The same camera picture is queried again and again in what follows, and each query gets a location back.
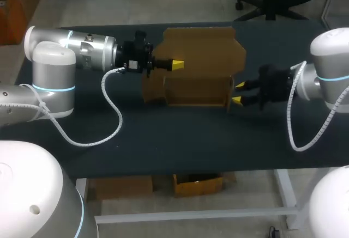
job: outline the white coiled cable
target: white coiled cable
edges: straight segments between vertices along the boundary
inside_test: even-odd
[[[57,128],[57,130],[61,133],[61,135],[64,137],[64,139],[72,144],[75,145],[77,147],[92,147],[95,145],[99,145],[99,144],[103,144],[105,142],[107,142],[108,140],[110,140],[111,138],[113,138],[121,129],[122,127],[122,123],[123,123],[123,119],[122,119],[122,114],[120,112],[120,110],[114,105],[114,103],[110,100],[110,98],[107,95],[107,92],[105,90],[105,81],[107,79],[107,77],[113,73],[117,73],[124,70],[124,68],[118,68],[118,69],[113,69],[110,70],[109,72],[105,73],[105,75],[102,78],[102,82],[101,82],[101,88],[102,88],[102,92],[103,92],[103,96],[104,98],[107,100],[107,102],[109,103],[109,105],[115,110],[115,112],[118,114],[119,116],[119,125],[116,128],[116,130],[114,131],[114,133],[112,133],[111,135],[109,135],[107,138],[104,138],[103,140],[100,140],[98,142],[95,143],[87,143],[87,144],[81,144],[81,143],[77,143],[73,140],[71,140],[68,135],[64,132],[64,130],[62,129],[62,127],[59,125],[58,121],[52,116],[52,114],[48,111],[48,109],[45,106],[45,102],[42,101],[41,97],[38,94],[35,94],[35,97],[39,100],[40,106],[36,106],[36,105],[27,105],[27,104],[20,104],[20,103],[0,103],[0,107],[17,107],[17,108],[28,108],[28,109],[33,109],[36,110],[38,112],[42,112],[43,114],[45,114],[55,125],[55,127]],[[31,90],[33,90],[33,88],[30,85],[26,85],[26,84],[22,84],[22,86],[29,86],[29,88]]]
[[[340,96],[337,98],[336,103],[334,104],[334,106],[332,107],[331,111],[329,112],[325,122],[323,123],[323,125],[321,126],[320,130],[318,131],[318,133],[316,134],[316,136],[305,146],[303,147],[297,147],[294,143],[293,140],[293,133],[292,133],[292,125],[291,125],[291,106],[292,106],[292,100],[293,100],[293,96],[294,96],[294,92],[296,91],[296,86],[298,83],[298,80],[300,78],[300,75],[302,74],[302,72],[304,71],[304,67],[306,65],[306,61],[303,61],[301,63],[301,66],[296,74],[296,77],[293,80],[292,83],[292,87],[291,87],[291,91],[290,91],[290,96],[288,97],[288,102],[287,102],[287,111],[286,111],[286,118],[287,118],[287,130],[288,130],[288,137],[290,139],[290,143],[292,148],[297,151],[297,152],[302,152],[305,151],[306,149],[309,149],[310,147],[312,147],[322,136],[322,134],[325,132],[326,128],[328,127],[329,123],[331,122],[331,120],[333,119],[334,114],[336,113],[339,105],[342,103],[343,99],[345,98],[345,96],[348,94],[349,92],[349,87],[347,87],[341,94]]]

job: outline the black table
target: black table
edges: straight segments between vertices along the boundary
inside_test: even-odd
[[[147,32],[157,45],[167,27],[230,26],[230,22],[139,26],[73,27],[73,30],[115,36],[119,42]],[[258,67],[280,68],[309,60],[313,38],[324,32],[319,22],[234,22],[236,38],[247,50],[245,71],[236,82],[257,77]],[[95,142],[111,134],[118,118],[103,98],[101,72],[76,74],[74,113],[59,122],[75,141]],[[25,60],[18,83],[31,83],[32,66]],[[224,108],[145,105],[141,76],[109,78],[107,92],[120,108],[124,125],[112,140],[91,148],[67,143],[48,120],[4,127],[1,139],[26,141],[47,149],[72,178],[135,174],[206,173],[231,170],[334,167],[349,164],[346,129],[349,115],[336,114],[320,141],[305,152],[295,152],[288,141],[286,103]],[[315,135],[329,110],[323,101],[297,99],[292,108],[296,144]]]

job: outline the orange box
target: orange box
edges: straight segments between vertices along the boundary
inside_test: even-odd
[[[149,196],[153,193],[150,175],[91,179],[90,185],[89,196],[91,194],[93,200]]]
[[[145,102],[162,99],[169,106],[216,106],[230,109],[233,76],[244,70],[246,50],[232,27],[168,28],[153,50],[156,59],[184,61],[169,72],[154,69],[142,76]]]
[[[218,193],[223,187],[221,174],[173,175],[176,197],[202,196]]]
[[[28,25],[19,0],[0,0],[0,45],[19,44]]]

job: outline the floor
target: floor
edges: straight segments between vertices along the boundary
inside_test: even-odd
[[[344,5],[348,0],[332,0],[327,23],[331,29],[349,26],[349,7]]]
[[[289,170],[296,197],[314,172],[314,169]],[[155,176],[155,191],[150,197],[89,202],[88,206],[97,215],[282,206],[272,171],[236,172],[236,178],[237,182],[225,181],[224,190],[215,195],[174,198],[171,177]],[[99,237],[267,238],[271,225],[281,231],[282,238],[313,238],[308,223],[302,230],[287,230],[285,218],[278,216],[102,224]]]
[[[236,0],[41,0],[30,25],[41,27],[131,25],[138,23],[231,21],[253,7],[236,11]],[[318,19],[325,0],[313,0],[293,10]],[[0,47],[0,82],[14,83],[24,58],[23,46]],[[290,170],[297,195],[314,170]],[[152,197],[104,201],[102,214],[164,212],[173,210],[233,209],[280,206],[272,172],[237,172],[237,183],[206,197],[173,198],[166,181]],[[205,219],[101,225],[100,237],[235,237],[266,238],[270,225],[282,230],[282,238],[312,238],[308,225],[289,231],[283,217]]]

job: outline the yellow fingertip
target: yellow fingertip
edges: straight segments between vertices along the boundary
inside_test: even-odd
[[[184,68],[184,61],[172,60],[172,71]]]
[[[241,103],[241,96],[232,97],[232,100],[233,100],[234,103],[236,103],[236,104],[242,106],[242,103]]]
[[[237,88],[237,87],[243,87],[244,85],[245,85],[245,82],[242,82],[242,83],[238,84],[235,88]]]

